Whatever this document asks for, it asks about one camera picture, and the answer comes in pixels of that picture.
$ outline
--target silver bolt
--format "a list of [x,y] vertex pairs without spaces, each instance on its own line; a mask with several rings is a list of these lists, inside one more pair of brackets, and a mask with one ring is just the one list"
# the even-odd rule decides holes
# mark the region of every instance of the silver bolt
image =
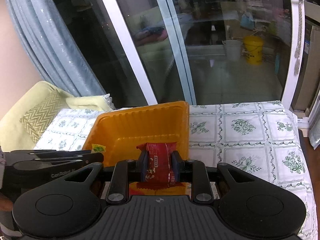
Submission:
[[209,201],[212,197],[207,193],[200,193],[196,195],[196,199],[199,201]]
[[124,196],[120,193],[113,193],[108,196],[108,199],[111,201],[121,201],[124,199]]

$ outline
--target wooden floor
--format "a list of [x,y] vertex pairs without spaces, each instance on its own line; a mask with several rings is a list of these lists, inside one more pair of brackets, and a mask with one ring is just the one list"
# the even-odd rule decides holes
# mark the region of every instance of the wooden floor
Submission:
[[307,161],[308,170],[311,177],[313,193],[317,206],[317,218],[319,223],[320,218],[320,146],[314,150],[309,142],[309,138],[305,137],[305,144],[307,147],[307,153],[305,153],[305,159]]

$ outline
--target orange basket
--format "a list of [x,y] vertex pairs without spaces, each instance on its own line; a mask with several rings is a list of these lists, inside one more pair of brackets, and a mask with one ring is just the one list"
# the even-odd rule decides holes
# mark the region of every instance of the orange basket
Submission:
[[179,101],[143,106],[100,114],[83,150],[92,144],[106,147],[103,165],[114,166],[120,160],[138,159],[143,143],[177,142],[182,159],[188,158],[189,105]]

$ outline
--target blue curtain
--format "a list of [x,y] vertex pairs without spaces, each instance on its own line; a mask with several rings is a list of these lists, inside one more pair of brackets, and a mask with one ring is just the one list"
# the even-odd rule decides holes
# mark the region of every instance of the blue curtain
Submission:
[[74,96],[106,94],[53,0],[6,0],[15,29],[42,78]]

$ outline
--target white bucket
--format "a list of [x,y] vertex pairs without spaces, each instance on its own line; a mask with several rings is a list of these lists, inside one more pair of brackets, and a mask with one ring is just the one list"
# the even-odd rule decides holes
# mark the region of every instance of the white bucket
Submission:
[[226,40],[222,42],[224,50],[226,51],[227,59],[237,61],[241,56],[242,41]]

